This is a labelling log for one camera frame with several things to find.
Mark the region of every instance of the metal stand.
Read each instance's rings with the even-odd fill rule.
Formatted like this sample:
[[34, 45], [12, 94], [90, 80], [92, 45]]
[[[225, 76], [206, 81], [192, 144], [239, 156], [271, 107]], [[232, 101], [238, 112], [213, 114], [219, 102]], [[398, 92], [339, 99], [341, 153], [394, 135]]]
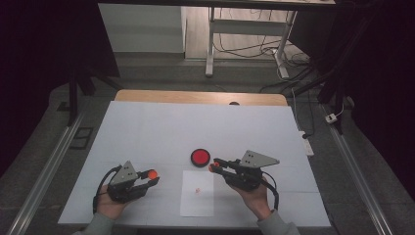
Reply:
[[275, 61], [278, 70], [283, 78], [288, 78], [287, 69], [284, 65], [282, 55], [284, 47], [287, 43], [288, 36], [294, 22], [296, 12], [289, 12], [288, 19], [285, 23], [275, 22], [253, 22], [253, 21], [237, 21], [237, 20], [216, 20], [214, 18], [214, 8], [210, 8], [209, 15], [209, 35], [207, 46], [207, 67], [206, 77], [213, 76], [213, 36], [215, 33], [226, 34], [245, 34], [245, 35], [269, 35], [281, 36], [278, 50], [274, 51]]

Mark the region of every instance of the white sheet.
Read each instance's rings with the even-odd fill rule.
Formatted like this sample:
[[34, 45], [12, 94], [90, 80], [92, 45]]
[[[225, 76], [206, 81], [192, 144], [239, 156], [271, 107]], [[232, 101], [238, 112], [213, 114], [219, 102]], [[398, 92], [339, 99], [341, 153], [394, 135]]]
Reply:
[[181, 216], [214, 216], [213, 174], [209, 171], [183, 171]]

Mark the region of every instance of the red circular object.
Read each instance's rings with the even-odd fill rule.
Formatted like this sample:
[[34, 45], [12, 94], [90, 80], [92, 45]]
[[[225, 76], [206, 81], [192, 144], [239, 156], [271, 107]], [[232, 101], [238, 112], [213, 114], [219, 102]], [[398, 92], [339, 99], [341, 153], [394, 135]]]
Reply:
[[193, 151], [190, 159], [193, 165], [203, 167], [208, 165], [208, 162], [210, 161], [210, 153], [205, 149], [197, 149]]

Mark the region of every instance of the hand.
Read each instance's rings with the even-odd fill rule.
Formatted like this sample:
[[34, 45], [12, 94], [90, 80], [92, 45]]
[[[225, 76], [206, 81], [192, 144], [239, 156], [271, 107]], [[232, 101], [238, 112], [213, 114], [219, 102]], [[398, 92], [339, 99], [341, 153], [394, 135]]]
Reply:
[[98, 198], [97, 212], [105, 215], [106, 217], [116, 220], [118, 219], [128, 203], [122, 204], [111, 200], [110, 195], [107, 193], [108, 185], [101, 187], [100, 196]]
[[245, 205], [256, 215], [258, 220], [264, 220], [272, 214], [268, 206], [266, 187], [264, 185], [260, 184], [257, 189], [251, 192], [246, 192], [231, 185], [229, 186], [241, 195]]

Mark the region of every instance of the gray sleeve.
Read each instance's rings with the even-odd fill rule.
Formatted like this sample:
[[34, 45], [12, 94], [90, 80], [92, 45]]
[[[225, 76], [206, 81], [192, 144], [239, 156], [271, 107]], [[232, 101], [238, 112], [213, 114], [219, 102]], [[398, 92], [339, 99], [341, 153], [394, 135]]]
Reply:
[[114, 223], [115, 220], [96, 212], [85, 230], [75, 232], [72, 235], [110, 235]]
[[256, 223], [263, 235], [300, 235], [293, 223], [285, 223], [277, 211]]

